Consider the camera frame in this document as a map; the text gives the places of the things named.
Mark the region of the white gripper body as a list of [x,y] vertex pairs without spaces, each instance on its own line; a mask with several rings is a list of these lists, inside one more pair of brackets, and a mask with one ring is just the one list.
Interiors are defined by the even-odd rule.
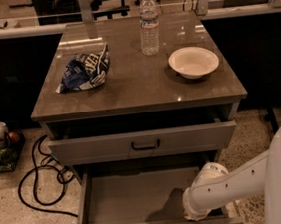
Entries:
[[189,221],[200,221],[206,218],[211,212],[210,209],[199,210],[195,207],[195,203],[191,200],[190,189],[185,189],[182,194],[182,207],[184,210],[184,218]]

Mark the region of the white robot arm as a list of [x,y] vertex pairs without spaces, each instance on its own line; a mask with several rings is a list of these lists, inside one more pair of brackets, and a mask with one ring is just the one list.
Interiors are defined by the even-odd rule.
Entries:
[[183,193],[183,209],[187,219],[202,220],[231,201],[259,195],[265,196],[264,224],[281,224],[281,126],[266,152],[236,170],[205,164]]

